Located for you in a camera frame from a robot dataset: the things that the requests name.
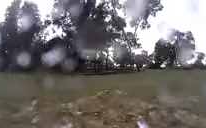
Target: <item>distant tree line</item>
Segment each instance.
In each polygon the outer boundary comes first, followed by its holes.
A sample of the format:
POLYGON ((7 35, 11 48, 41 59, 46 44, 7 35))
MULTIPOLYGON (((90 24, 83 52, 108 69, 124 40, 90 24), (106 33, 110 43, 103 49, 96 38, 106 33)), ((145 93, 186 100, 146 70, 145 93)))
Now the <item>distant tree line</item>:
POLYGON ((152 54, 141 50, 137 31, 150 28, 148 18, 155 17, 163 6, 158 0, 149 0, 127 23, 118 11, 126 14, 132 2, 135 0, 55 0, 53 11, 42 20, 35 3, 14 0, 0 23, 0 71, 206 69, 202 62, 205 54, 195 51, 191 31, 171 29, 167 39, 156 42, 152 54), (133 32, 125 30, 128 24, 133 32))

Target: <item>dirt patch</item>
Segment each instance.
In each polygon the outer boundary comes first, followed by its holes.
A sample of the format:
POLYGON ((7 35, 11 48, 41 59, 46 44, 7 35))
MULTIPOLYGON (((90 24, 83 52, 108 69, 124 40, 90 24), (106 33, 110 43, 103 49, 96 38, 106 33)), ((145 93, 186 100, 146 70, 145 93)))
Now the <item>dirt patch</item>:
POLYGON ((70 103, 33 99, 0 112, 0 128, 206 128, 206 117, 104 90, 70 103))

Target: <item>tree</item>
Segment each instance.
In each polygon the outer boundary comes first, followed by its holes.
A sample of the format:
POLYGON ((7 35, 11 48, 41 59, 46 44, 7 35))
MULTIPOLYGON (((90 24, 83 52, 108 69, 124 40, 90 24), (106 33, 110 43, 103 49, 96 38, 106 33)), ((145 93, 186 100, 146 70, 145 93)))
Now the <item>tree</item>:
POLYGON ((38 64, 37 54, 35 54, 35 37, 38 36, 42 23, 39 15, 38 7, 35 3, 25 1, 21 8, 19 15, 19 35, 17 43, 15 44, 18 50, 15 49, 16 65, 17 68, 29 69, 38 64), (27 55, 27 59, 30 58, 30 62, 27 64, 18 63, 20 55, 27 55))
POLYGON ((107 52, 112 42, 121 37, 121 29, 126 26, 125 20, 112 13, 108 2, 101 1, 97 4, 95 0, 74 2, 70 0, 65 6, 64 4, 62 0, 56 1, 55 8, 63 9, 63 13, 60 18, 53 19, 52 23, 61 27, 66 33, 63 40, 67 42, 65 45, 71 42, 69 47, 75 51, 74 57, 80 60, 78 67, 83 67, 87 58, 83 54, 85 51, 107 52), (78 10, 80 11, 78 17, 74 17, 70 9, 75 6, 82 9, 78 10))
POLYGON ((17 41, 17 19, 20 11, 20 4, 20 0, 14 0, 6 10, 5 20, 0 23, 0 57, 2 59, 0 71, 7 70, 13 63, 11 58, 15 46, 12 45, 12 43, 17 41))
POLYGON ((203 64, 203 60, 205 58, 205 54, 202 52, 197 52, 197 60, 194 62, 193 67, 199 69, 205 69, 206 65, 203 64))
POLYGON ((168 39, 159 39, 155 45, 155 66, 160 67, 164 63, 169 67, 187 65, 187 61, 194 57, 194 41, 190 31, 171 29, 168 39))

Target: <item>grass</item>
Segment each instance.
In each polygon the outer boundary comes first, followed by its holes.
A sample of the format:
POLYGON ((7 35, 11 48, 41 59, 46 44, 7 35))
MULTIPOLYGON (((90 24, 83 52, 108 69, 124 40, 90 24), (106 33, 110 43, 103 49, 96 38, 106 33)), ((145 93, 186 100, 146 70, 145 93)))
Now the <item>grass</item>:
POLYGON ((0 109, 15 108, 36 96, 71 101, 102 89, 122 89, 129 96, 152 101, 160 89, 177 85, 183 95, 199 96, 206 83, 206 70, 146 70, 104 76, 65 76, 46 73, 0 73, 0 109))

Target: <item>grassy field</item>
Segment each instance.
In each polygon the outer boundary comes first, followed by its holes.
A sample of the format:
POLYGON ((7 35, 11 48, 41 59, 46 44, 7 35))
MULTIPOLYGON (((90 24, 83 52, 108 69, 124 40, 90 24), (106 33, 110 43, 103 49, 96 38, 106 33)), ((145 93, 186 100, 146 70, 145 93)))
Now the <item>grassy field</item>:
POLYGON ((176 85, 183 96, 199 96, 204 84, 206 70, 146 70, 106 76, 0 73, 0 109, 12 109, 34 96, 71 101, 103 89, 121 89, 130 97, 152 101, 163 87, 176 85))

